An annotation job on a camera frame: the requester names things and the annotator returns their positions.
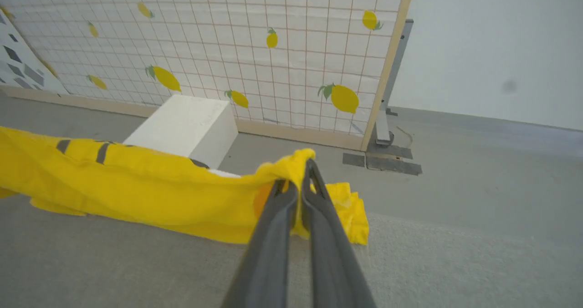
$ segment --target dark spot on wall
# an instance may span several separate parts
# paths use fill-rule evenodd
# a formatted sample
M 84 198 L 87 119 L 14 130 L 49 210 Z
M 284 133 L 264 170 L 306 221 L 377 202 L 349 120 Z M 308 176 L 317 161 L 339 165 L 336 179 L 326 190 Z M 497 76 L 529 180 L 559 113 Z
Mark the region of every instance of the dark spot on wall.
M 20 57 L 18 57 L 18 54 L 12 48 L 4 46 L 4 49 L 6 49 L 6 53 L 8 53 L 8 56 L 10 56 L 11 59 L 13 59 L 14 61 L 22 63 L 22 61 L 20 60 Z
M 508 79 L 502 83 L 502 92 L 506 94 L 511 94 L 512 92 L 516 92 L 518 85 L 516 84 L 516 80 Z

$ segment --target wire grid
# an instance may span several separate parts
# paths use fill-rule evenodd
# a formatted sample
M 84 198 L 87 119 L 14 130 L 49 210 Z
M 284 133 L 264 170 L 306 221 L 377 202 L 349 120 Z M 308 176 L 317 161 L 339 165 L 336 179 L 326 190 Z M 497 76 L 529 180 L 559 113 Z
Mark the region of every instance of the wire grid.
M 142 15 L 143 3 L 153 17 Z M 230 100 L 236 117 L 363 136 L 400 0 L 2 0 L 23 37 L 80 96 L 160 105 L 171 92 L 148 77 L 170 71 L 181 94 Z M 363 25 L 365 10 L 383 24 Z M 98 31 L 94 38 L 87 22 Z M 278 36 L 266 44 L 268 28 Z M 87 79 L 102 79 L 108 90 Z M 356 113 L 318 96 L 351 88 Z M 248 108 L 225 96 L 246 96 Z

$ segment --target yellow towel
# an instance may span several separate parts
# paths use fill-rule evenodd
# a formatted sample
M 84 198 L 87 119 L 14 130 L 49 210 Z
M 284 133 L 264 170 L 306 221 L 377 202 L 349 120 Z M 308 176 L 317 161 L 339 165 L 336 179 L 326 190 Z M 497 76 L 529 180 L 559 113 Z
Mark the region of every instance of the yellow towel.
M 93 139 L 36 135 L 0 127 L 0 198 L 17 193 L 37 208 L 86 213 L 144 223 L 194 236 L 247 243 L 276 179 L 302 185 L 310 149 L 254 175 L 227 178 L 185 157 Z M 348 183 L 328 184 L 342 226 L 352 243 L 366 245 L 364 205 Z M 294 233 L 306 237 L 302 223 Z

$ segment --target white block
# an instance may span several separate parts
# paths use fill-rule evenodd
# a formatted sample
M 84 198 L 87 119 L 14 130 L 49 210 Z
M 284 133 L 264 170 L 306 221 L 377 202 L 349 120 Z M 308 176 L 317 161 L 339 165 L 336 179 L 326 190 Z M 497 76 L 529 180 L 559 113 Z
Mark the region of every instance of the white block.
M 188 157 L 217 169 L 238 133 L 229 102 L 174 95 L 123 144 Z

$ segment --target yellow lemon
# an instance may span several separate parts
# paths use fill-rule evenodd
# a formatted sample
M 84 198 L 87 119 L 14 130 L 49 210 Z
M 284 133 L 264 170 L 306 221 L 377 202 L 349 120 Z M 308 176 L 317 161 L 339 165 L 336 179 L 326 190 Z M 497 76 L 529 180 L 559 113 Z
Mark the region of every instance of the yellow lemon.
M 318 96 L 320 95 L 320 92 L 322 92 L 326 100 L 332 95 L 332 104 L 334 104 L 334 106 L 340 111 L 356 113 L 356 108 L 358 108 L 358 96 L 352 91 L 352 89 L 332 83 L 330 85 L 321 86 L 318 90 Z
M 6 15 L 6 17 L 8 17 L 8 19 L 12 20 L 14 19 L 14 15 L 12 15 L 12 13 L 10 13 L 6 7 L 0 6 L 0 10 L 2 10 L 2 12 L 4 12 L 4 14 Z
M 274 48 L 277 46 L 277 34 L 273 28 L 269 28 L 267 33 L 269 34 L 269 36 L 267 36 L 267 47 Z
M 149 75 L 152 79 L 158 78 L 158 81 L 169 90 L 182 91 L 180 90 L 180 82 L 166 69 L 150 65 L 146 68 L 146 75 Z
M 97 31 L 96 27 L 93 25 L 93 23 L 90 23 L 89 21 L 87 22 L 87 25 L 89 26 L 89 32 L 91 32 L 91 34 L 97 38 L 97 36 L 99 36 L 99 32 Z
M 235 104 L 239 105 L 240 107 L 249 108 L 249 101 L 240 92 L 236 92 L 235 90 L 229 90 L 225 92 L 225 96 L 227 96 L 228 98 L 232 98 L 233 102 L 235 102 Z
M 87 79 L 89 79 L 90 82 L 94 83 L 95 86 L 98 86 L 99 88 L 101 88 L 103 90 L 107 90 L 106 84 L 98 77 L 92 76 L 92 75 L 87 75 Z
M 138 11 L 140 11 L 144 17 L 148 17 L 150 19 L 154 17 L 154 13 L 152 13 L 152 11 L 150 11 L 141 1 L 138 3 Z
M 363 24 L 370 30 L 379 30 L 383 27 L 381 21 L 377 21 L 377 16 L 371 11 L 364 11 Z

